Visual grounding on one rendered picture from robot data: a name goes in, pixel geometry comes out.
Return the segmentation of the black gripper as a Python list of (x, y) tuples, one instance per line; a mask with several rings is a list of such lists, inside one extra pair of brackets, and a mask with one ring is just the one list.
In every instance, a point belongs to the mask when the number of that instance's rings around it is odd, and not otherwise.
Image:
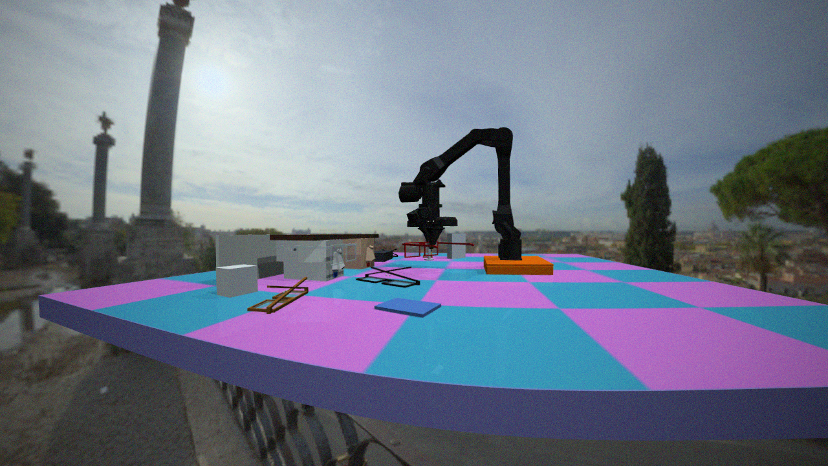
[[(443, 225), (458, 225), (458, 220), (455, 216), (440, 216), (440, 208), (442, 204), (438, 200), (426, 200), (422, 201), (422, 206), (425, 206), (425, 203), (431, 205), (431, 210), (433, 214), (432, 219), (425, 219), (422, 220), (420, 223), (410, 223), (408, 220), (406, 222), (406, 227), (419, 227), (418, 230), (422, 231), (425, 235), (426, 242), (429, 242), (430, 245), (437, 244), (437, 240), (442, 232)], [(429, 222), (427, 222), (429, 221)]]

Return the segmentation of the blue flat slab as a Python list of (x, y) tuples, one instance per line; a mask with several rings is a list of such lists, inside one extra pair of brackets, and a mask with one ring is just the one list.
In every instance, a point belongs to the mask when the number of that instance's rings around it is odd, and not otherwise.
[(394, 298), (385, 303), (375, 305), (375, 310), (397, 313), (398, 315), (421, 316), (430, 315), (441, 307), (439, 303), (422, 302), (412, 299)]

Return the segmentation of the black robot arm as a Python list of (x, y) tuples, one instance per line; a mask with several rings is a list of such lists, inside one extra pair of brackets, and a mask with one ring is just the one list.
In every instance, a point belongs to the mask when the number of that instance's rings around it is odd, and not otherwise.
[[(472, 150), (475, 145), (494, 147), (499, 161), (499, 206), (493, 210), (495, 230), (503, 239), (499, 243), (500, 260), (521, 261), (521, 231), (514, 226), (514, 215), (510, 205), (510, 153), (514, 135), (508, 128), (473, 129), (443, 154), (422, 163), (420, 172), (413, 183), (401, 183), (398, 196), (401, 203), (418, 203), (419, 199), (438, 200), (439, 188), (445, 188), (439, 179), (453, 162)], [(431, 183), (435, 182), (435, 183)], [(410, 223), (432, 219), (431, 205), (418, 205), (416, 210), (406, 214)]]

